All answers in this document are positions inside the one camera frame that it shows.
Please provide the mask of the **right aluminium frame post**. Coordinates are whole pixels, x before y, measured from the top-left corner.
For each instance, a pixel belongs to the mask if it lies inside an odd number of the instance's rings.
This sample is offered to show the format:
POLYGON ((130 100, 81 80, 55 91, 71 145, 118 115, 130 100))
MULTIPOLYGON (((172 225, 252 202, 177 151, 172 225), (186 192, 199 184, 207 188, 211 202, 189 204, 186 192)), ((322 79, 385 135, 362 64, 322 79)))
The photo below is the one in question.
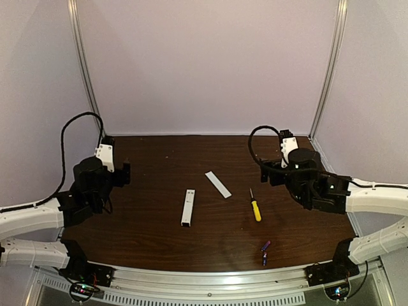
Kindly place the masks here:
POLYGON ((337 1, 335 26, 334 26, 333 35, 332 35, 330 53, 328 57, 328 64, 326 67, 326 73, 324 75, 323 86, 321 89, 321 93, 319 95, 319 100, 318 100, 314 120, 312 122, 312 126, 311 126, 310 133, 309 133, 309 140, 312 142, 316 139, 317 131, 321 123, 321 119, 323 118, 324 109, 326 106, 326 102, 328 100, 333 78, 335 75, 335 68, 337 66, 340 50, 342 47, 342 42, 344 39, 344 32, 345 32, 346 21, 347 21, 347 11, 348 11, 348 1, 347 0, 337 1))

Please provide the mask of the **white battery cover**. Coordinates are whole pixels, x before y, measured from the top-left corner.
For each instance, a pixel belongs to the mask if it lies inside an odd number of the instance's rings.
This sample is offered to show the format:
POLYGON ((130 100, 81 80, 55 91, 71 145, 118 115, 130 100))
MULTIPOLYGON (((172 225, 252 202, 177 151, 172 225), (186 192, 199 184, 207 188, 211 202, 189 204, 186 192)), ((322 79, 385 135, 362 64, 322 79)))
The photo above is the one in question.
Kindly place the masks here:
POLYGON ((226 188, 226 186, 217 178, 217 176, 212 172, 206 172, 206 178, 212 183, 212 185, 219 191, 223 198, 229 198, 232 196, 230 191, 226 188))

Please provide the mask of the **yellow handled screwdriver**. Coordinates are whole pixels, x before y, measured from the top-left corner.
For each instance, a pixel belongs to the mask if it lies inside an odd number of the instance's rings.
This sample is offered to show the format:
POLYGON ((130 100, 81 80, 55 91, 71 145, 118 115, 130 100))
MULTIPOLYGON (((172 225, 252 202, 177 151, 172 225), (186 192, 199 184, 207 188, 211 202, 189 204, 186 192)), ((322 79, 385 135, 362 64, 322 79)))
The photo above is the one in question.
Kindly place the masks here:
POLYGON ((261 220, 262 220, 261 212, 259 210, 258 202, 256 201, 251 188, 249 189, 249 193, 250 193, 250 197, 251 197, 251 206, 252 206, 252 211, 253 211, 253 214, 254 214, 254 218, 255 218, 256 222, 261 222, 261 220))

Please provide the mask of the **left aluminium frame post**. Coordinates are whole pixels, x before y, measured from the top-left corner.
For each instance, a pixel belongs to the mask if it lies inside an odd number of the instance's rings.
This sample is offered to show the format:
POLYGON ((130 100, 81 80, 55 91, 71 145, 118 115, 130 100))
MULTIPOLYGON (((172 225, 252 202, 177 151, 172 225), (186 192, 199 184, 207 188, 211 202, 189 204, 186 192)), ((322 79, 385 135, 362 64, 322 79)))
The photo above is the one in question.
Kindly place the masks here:
POLYGON ((80 28, 80 18, 78 13, 78 1, 67 0, 68 3, 68 14, 71 22, 71 28, 73 33, 73 40, 75 44, 75 49, 78 57, 78 64, 80 68, 80 74, 82 76, 82 81, 84 84, 85 94, 87 96, 89 108, 92 112, 97 115, 101 115, 99 107, 96 101, 96 96, 94 93, 94 88, 92 86, 91 74, 89 72, 89 67, 87 63, 84 41, 82 38, 82 31, 80 28))

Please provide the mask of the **front aluminium rail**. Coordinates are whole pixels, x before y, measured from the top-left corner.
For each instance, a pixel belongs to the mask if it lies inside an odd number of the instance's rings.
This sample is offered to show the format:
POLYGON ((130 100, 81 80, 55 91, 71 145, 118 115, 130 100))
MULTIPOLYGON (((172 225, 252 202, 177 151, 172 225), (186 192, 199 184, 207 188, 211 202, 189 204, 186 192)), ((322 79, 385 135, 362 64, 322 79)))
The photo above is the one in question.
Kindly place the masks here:
POLYGON ((165 272, 115 267, 110 287, 88 301, 71 299, 70 283, 35 270, 23 305, 396 305, 384 268, 371 261, 361 289, 345 302, 328 297, 340 282, 309 286, 304 266, 249 272, 165 272))

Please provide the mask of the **white remote control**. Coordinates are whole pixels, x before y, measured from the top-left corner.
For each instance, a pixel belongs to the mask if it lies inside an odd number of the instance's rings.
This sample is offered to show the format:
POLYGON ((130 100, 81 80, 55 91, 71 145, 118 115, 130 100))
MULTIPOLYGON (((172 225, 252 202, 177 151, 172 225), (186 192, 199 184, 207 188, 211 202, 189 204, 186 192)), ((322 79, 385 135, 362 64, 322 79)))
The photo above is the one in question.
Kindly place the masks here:
POLYGON ((184 199, 182 217, 181 217, 181 221, 180 221, 180 225, 182 227, 190 227, 191 226, 191 219, 192 219, 192 214, 193 214, 195 193, 196 193, 196 191, 194 189, 187 189, 186 190, 186 196, 185 196, 185 199, 184 199))

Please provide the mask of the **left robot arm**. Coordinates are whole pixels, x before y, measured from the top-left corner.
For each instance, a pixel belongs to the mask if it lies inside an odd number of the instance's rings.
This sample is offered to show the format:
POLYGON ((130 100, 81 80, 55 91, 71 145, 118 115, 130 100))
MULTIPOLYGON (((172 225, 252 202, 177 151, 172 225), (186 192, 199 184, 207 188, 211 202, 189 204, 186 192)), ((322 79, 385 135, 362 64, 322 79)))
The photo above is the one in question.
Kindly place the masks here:
POLYGON ((81 269, 87 258, 73 240, 39 242, 19 235, 39 230, 77 226, 95 214, 112 212, 110 193, 131 180, 131 165, 109 168, 96 157, 88 157, 73 169, 74 183, 68 191, 57 191, 39 202, 1 208, 1 266, 50 266, 81 269))

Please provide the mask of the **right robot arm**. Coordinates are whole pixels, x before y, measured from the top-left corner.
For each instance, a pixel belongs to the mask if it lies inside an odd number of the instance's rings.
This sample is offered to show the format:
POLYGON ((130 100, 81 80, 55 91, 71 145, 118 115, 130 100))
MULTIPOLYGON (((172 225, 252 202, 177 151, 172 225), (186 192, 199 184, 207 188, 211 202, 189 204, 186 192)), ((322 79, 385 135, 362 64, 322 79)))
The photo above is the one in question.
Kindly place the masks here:
POLYGON ((374 233, 339 242, 334 261, 358 265, 407 247, 407 186, 365 182, 327 172, 318 152, 295 149, 283 161, 255 160, 262 182, 284 185, 304 209, 333 214, 373 212, 401 216, 374 233))

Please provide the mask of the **aluminium frame post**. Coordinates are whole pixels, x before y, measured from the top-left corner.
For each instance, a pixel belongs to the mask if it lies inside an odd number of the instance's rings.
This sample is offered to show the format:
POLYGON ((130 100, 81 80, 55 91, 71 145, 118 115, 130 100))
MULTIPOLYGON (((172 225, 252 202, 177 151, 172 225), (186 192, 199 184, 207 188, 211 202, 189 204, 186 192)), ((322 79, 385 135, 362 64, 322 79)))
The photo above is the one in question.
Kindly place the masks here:
POLYGON ((333 35, 332 35, 330 53, 328 57, 328 64, 326 67, 326 73, 324 75, 323 86, 321 89, 321 93, 319 95, 319 100, 318 100, 314 120, 312 122, 312 126, 311 126, 310 133, 309 133, 309 140, 312 142, 316 139, 317 131, 321 123, 321 119, 323 118, 324 109, 326 106, 326 102, 328 100, 333 78, 335 75, 335 68, 337 66, 340 50, 342 47, 342 42, 344 39, 344 32, 345 32, 346 21, 347 21, 347 11, 348 11, 348 1, 347 0, 337 1, 335 26, 334 26, 333 35))
POLYGON ((96 101, 96 96, 94 93, 94 88, 92 86, 91 74, 89 72, 89 67, 87 63, 84 41, 82 38, 82 31, 80 28, 80 18, 78 13, 78 1, 67 0, 68 3, 68 14, 71 22, 71 28, 73 33, 73 40, 75 44, 75 49, 78 57, 78 64, 80 68, 80 74, 82 76, 82 81, 84 84, 85 94, 87 96, 89 108, 92 112, 97 115, 101 115, 99 107, 96 101))

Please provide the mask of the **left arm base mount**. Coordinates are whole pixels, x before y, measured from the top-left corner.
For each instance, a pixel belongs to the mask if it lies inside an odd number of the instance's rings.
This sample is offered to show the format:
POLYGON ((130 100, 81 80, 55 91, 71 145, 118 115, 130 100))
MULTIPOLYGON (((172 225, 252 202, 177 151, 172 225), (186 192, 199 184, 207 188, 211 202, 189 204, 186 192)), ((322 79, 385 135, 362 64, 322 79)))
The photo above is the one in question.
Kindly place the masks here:
POLYGON ((67 280, 70 285, 68 294, 79 304, 89 301, 92 297, 103 294, 103 288, 109 288, 115 268, 111 266, 86 263, 84 266, 74 268, 55 268, 58 274, 67 280))

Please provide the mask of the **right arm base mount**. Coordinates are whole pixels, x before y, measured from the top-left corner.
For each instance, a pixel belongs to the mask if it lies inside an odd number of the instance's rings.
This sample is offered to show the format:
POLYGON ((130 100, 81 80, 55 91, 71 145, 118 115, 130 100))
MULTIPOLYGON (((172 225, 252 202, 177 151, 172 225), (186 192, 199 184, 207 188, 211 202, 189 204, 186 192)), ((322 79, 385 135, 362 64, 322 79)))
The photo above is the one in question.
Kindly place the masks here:
POLYGON ((360 273, 357 265, 333 261, 314 263, 304 270, 309 287, 323 285, 326 297, 336 303, 345 302, 351 296, 350 278, 360 273))

